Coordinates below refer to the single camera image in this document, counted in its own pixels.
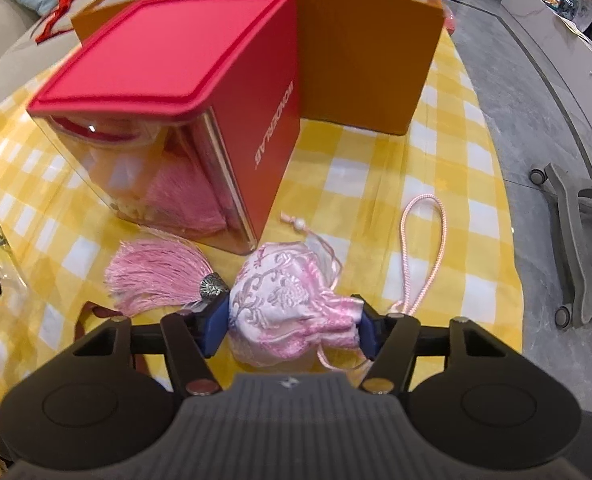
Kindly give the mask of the pink embroidered pouch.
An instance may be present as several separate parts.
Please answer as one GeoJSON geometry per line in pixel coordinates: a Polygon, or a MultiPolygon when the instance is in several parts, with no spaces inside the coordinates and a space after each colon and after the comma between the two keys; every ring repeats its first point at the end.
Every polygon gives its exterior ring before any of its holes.
{"type": "Polygon", "coordinates": [[[302,239],[264,243],[241,266],[229,298],[231,351],[254,367],[316,359],[336,370],[326,352],[359,348],[364,302],[336,292],[343,263],[327,240],[302,218],[281,221],[302,239]]]}

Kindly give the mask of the pink tassel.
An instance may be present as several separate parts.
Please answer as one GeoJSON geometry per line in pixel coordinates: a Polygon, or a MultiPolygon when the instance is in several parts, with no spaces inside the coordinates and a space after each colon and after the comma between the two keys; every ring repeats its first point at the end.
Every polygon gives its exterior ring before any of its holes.
{"type": "Polygon", "coordinates": [[[166,307],[198,312],[229,290],[204,253],[175,238],[139,238],[120,245],[105,270],[114,305],[125,316],[166,307]]]}

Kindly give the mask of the yellow checkered tablecloth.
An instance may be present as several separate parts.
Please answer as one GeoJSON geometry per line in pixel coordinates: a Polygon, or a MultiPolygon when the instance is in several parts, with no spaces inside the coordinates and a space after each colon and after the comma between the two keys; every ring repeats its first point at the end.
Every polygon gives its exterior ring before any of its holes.
{"type": "MultiPolygon", "coordinates": [[[[29,283],[27,304],[0,300],[0,401],[72,343],[89,301],[107,304],[104,272],[136,237],[67,165],[28,114],[35,76],[0,102],[0,225],[29,283]]],[[[327,239],[343,263],[343,294],[386,311],[405,292],[417,315],[458,315],[514,349],[524,299],[508,196],[470,77],[439,40],[410,129],[387,136],[306,122],[263,239],[293,240],[290,214],[327,239]]]]}

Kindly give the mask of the red lidded clear box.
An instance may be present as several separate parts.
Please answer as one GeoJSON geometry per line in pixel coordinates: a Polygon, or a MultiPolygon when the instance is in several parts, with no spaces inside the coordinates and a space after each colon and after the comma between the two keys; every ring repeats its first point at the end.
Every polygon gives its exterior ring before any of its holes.
{"type": "Polygon", "coordinates": [[[300,130],[296,0],[136,0],[30,116],[126,221],[246,255],[300,130]]]}

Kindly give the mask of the grey chair base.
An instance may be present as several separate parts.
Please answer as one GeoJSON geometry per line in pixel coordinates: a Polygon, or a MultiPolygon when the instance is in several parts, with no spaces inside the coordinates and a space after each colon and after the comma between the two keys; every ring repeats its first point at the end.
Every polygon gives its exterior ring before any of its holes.
{"type": "Polygon", "coordinates": [[[592,200],[592,179],[572,177],[561,167],[547,164],[532,166],[529,180],[537,186],[552,185],[565,264],[574,290],[572,302],[556,309],[554,323],[560,330],[587,325],[592,321],[592,255],[584,241],[579,200],[592,200]]]}

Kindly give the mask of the red ribbon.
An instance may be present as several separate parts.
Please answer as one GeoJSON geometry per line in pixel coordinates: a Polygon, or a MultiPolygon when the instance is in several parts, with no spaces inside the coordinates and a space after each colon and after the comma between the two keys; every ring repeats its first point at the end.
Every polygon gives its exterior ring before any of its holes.
{"type": "Polygon", "coordinates": [[[75,0],[58,0],[55,8],[49,12],[44,18],[44,27],[34,38],[34,42],[36,44],[42,44],[49,39],[55,38],[64,34],[65,32],[69,32],[71,28],[63,29],[63,30],[56,30],[55,27],[57,23],[71,10],[72,4],[75,0]]]}

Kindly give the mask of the orange cardboard box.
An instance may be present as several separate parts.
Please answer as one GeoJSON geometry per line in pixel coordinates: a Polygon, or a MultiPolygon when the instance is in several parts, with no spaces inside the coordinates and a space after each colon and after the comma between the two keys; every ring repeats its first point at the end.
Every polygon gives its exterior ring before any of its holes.
{"type": "Polygon", "coordinates": [[[297,0],[300,113],[402,136],[443,29],[439,0],[297,0]]]}

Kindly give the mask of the pink storage basket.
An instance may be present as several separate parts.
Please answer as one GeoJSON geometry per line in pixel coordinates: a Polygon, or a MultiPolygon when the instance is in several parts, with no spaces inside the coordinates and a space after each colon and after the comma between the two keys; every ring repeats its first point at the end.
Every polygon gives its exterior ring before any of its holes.
{"type": "Polygon", "coordinates": [[[445,13],[445,29],[450,36],[452,36],[456,32],[456,17],[452,10],[444,3],[442,5],[443,13],[445,13]]]}

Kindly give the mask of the white tv cabinet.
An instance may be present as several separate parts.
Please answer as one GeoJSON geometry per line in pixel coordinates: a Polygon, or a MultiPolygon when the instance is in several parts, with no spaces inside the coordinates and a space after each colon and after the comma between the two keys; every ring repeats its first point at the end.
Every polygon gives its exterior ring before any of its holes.
{"type": "Polygon", "coordinates": [[[542,0],[501,0],[560,73],[569,88],[580,84],[588,94],[592,86],[592,42],[576,34],[569,24],[542,0]]]}

